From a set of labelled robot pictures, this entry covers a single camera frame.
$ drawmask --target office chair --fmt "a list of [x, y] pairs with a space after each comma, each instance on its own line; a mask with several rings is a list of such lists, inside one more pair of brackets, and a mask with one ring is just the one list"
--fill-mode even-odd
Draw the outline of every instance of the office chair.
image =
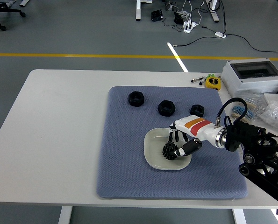
[[[3, 12], [3, 13], [6, 13], [6, 12], [9, 12], [9, 13], [19, 13], [22, 17], [26, 17], [26, 14], [23, 13], [21, 10], [8, 8], [6, 3], [1, 3], [0, 4], [0, 12]], [[1, 23], [0, 23], [0, 29], [2, 31], [5, 31], [6, 27], [2, 26]]]

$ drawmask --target tape measure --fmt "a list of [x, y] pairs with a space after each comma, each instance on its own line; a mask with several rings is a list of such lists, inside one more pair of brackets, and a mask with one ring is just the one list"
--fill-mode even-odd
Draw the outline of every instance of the tape measure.
[[209, 74], [205, 81], [205, 87], [219, 91], [221, 89], [221, 78], [214, 77], [214, 74]]

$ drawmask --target gray placemat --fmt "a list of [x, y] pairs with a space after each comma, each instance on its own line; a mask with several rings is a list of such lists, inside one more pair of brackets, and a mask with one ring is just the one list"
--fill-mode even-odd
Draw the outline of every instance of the gray placemat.
[[[144, 94], [140, 107], [128, 104], [133, 91]], [[174, 102], [171, 117], [163, 117], [158, 104]], [[144, 157], [146, 133], [190, 115], [194, 104], [204, 106], [205, 119], [214, 122], [222, 107], [218, 92], [205, 88], [118, 86], [109, 91], [107, 116], [100, 149], [97, 193], [106, 198], [229, 199], [247, 195], [239, 173], [238, 152], [213, 147], [204, 141], [191, 163], [179, 171], [152, 168]]]

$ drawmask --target chair wheel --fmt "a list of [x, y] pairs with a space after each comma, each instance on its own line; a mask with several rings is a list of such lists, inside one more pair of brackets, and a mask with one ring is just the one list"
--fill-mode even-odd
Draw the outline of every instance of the chair wheel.
[[5, 26], [0, 26], [0, 29], [1, 29], [2, 31], [6, 31], [6, 27], [5, 27]]

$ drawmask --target orange label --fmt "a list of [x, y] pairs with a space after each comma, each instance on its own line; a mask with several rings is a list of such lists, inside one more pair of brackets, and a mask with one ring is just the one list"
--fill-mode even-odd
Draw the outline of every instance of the orange label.
[[204, 127], [205, 125], [208, 125], [208, 124], [211, 124], [210, 121], [208, 120], [204, 120], [196, 125], [194, 125], [191, 129], [191, 133], [194, 135], [194, 136], [197, 136], [197, 132], [199, 131], [200, 128]]
[[189, 121], [185, 124], [185, 127], [191, 128], [193, 125], [195, 125], [195, 124], [197, 124], [197, 123], [199, 123], [200, 121], [203, 121], [203, 120], [204, 120], [203, 118], [197, 118], [197, 119], [191, 120], [191, 121]]

